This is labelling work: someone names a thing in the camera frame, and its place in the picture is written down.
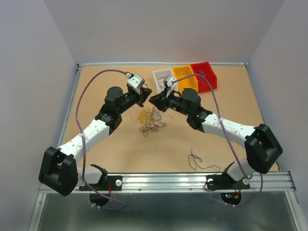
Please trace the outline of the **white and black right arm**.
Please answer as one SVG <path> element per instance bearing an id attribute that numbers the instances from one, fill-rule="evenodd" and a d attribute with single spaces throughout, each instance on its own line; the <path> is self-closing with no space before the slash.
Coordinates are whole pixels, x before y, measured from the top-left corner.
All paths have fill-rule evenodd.
<path id="1" fill-rule="evenodd" d="M 201 106 L 201 98 L 193 89 L 185 89 L 181 96 L 163 91 L 150 98 L 150 103 L 160 111 L 173 109 L 187 116 L 187 123 L 194 130 L 226 138 L 246 151 L 246 158 L 228 165 L 220 175 L 207 177 L 206 189 L 232 190 L 253 173 L 266 174 L 283 153 L 275 135 L 265 124 L 257 127 L 242 125 L 223 118 Z"/>

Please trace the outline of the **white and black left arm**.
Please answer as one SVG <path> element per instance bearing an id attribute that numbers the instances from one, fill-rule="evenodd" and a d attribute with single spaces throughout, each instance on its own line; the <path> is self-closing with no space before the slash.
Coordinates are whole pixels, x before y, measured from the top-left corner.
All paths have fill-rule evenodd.
<path id="1" fill-rule="evenodd" d="M 101 140 L 111 135 L 122 121 L 122 113 L 133 105 L 143 106 L 151 89 L 141 87 L 137 93 L 128 87 L 124 93 L 120 87 L 111 87 L 104 99 L 105 103 L 92 122 L 69 142 L 58 148 L 49 147 L 43 156 L 39 181 L 63 196 L 69 195 L 76 186 L 86 183 L 101 190 L 107 185 L 107 172 L 92 164 L 78 168 L 80 160 Z"/>

